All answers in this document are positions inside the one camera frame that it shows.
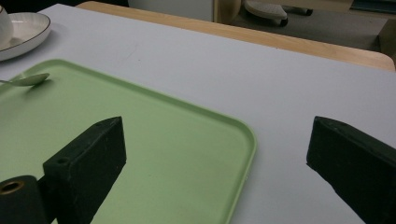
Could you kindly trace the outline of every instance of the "spoon bowl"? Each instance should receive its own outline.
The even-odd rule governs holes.
[[[6,83],[9,85],[13,85],[13,86],[19,86],[19,87],[35,86],[37,84],[42,83],[44,80],[46,80],[49,75],[50,75],[49,73],[43,73],[43,74],[32,75],[29,77],[23,77],[23,78],[16,79],[13,81],[0,80],[0,82]]]

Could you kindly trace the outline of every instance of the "white table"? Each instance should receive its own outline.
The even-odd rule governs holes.
[[[305,155],[315,115],[396,147],[394,73],[74,7],[43,13],[48,40],[0,62],[0,78],[62,58],[241,119],[259,148],[233,223],[363,223]]]

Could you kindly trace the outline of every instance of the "wooden edge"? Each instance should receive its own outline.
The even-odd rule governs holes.
[[[291,50],[336,61],[354,63],[392,72],[395,71],[393,60],[389,56],[379,52],[353,49],[318,41],[249,30],[210,21],[198,21],[195,19],[172,16],[130,7],[114,6],[93,1],[79,4],[77,7],[115,16],[121,16],[124,18],[149,21],[206,34],[247,41],[277,49]]]

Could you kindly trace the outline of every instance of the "green tray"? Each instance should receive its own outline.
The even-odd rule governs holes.
[[[127,162],[92,223],[228,223],[256,140],[247,125],[62,60],[32,88],[0,86],[0,181],[42,163],[96,121],[122,116]]]

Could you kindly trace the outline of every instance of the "floor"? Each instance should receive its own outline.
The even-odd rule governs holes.
[[[356,49],[380,51],[377,35],[386,19],[321,10],[314,10],[311,16],[305,16],[305,8],[284,9],[289,19],[286,27],[279,27],[280,21],[256,17],[243,6],[232,25]]]

